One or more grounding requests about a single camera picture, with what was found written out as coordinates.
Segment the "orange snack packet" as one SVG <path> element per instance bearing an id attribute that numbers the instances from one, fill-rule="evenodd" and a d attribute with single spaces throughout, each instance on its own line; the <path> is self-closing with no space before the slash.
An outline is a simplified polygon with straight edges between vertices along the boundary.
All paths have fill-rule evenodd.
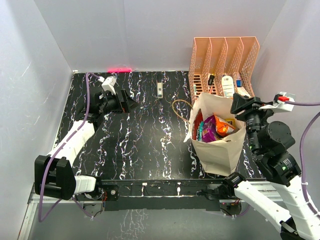
<path id="1" fill-rule="evenodd" d="M 236 130 L 236 128 L 232 124 L 228 123 L 224 119 L 222 119 L 216 115 L 214 116 L 214 119 L 215 119 L 216 133 L 218 135 L 220 135 L 221 137 L 226 137 L 226 136 L 232 134 Z"/>

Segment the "beige paper bag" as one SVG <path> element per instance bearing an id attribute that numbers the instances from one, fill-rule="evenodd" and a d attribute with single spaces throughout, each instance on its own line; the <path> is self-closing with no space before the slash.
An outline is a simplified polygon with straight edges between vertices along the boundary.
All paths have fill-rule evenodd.
<path id="1" fill-rule="evenodd" d="M 228 97 L 217 96 L 209 93 L 201 93 L 195 100 L 191 110 L 188 123 L 188 132 L 185 142 L 191 141 L 196 155 L 206 173 L 229 176 L 235 172 L 246 135 L 245 123 L 235 120 L 236 131 L 220 140 L 202 142 L 193 139 L 194 122 L 198 112 L 202 113 L 203 119 L 215 115 L 222 119 L 233 119 L 231 113 L 233 100 Z"/>

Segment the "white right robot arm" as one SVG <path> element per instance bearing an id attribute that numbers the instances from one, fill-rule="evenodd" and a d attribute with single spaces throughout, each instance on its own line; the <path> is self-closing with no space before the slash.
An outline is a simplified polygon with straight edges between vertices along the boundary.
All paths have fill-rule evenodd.
<path id="1" fill-rule="evenodd" d="M 224 178 L 218 187 L 203 191 L 209 200 L 244 200 L 276 228 L 283 240 L 320 238 L 320 212 L 308 194 L 304 164 L 298 164 L 288 152 L 296 142 L 292 132 L 284 122 L 267 121 L 274 113 L 290 112 L 301 105 L 286 92 L 276 94 L 271 102 L 234 93 L 230 109 L 237 120 L 245 123 L 249 149 L 258 156 L 255 164 L 285 207 L 273 202 L 237 172 Z"/>

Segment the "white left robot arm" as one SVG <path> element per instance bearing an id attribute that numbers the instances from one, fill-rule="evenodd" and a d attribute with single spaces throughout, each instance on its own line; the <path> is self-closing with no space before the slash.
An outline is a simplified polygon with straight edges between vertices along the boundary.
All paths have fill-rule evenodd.
<path id="1" fill-rule="evenodd" d="M 91 93 L 62 141 L 47 155 L 39 155 L 35 159 L 35 193 L 61 200 L 69 200 L 78 194 L 87 194 L 93 200 L 99 199 L 104 188 L 98 184 L 98 179 L 90 175 L 74 175 L 73 163 L 102 125 L 105 115 L 128 114 L 138 106 L 139 103 L 125 89 L 120 94 L 103 90 Z"/>

